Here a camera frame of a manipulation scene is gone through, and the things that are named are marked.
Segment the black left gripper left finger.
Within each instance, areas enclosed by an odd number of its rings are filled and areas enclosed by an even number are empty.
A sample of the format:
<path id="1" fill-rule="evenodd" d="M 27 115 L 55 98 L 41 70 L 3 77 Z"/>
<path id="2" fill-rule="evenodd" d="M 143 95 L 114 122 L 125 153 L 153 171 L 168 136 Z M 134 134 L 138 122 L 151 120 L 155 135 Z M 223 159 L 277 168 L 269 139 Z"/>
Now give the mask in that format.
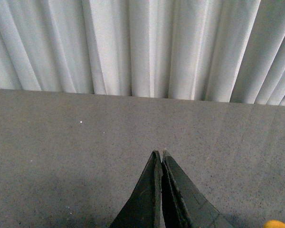
<path id="1" fill-rule="evenodd" d="M 158 151 L 153 151 L 111 228 L 159 228 L 161 217 L 162 163 Z"/>

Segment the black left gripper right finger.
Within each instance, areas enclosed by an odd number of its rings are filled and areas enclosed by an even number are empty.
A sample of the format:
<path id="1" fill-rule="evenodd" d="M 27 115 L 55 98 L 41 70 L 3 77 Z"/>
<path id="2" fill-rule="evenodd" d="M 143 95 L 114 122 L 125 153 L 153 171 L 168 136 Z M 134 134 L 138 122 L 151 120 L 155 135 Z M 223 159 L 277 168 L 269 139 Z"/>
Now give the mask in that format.
<path id="1" fill-rule="evenodd" d="M 231 228 L 167 152 L 162 158 L 162 212 L 167 228 Z"/>

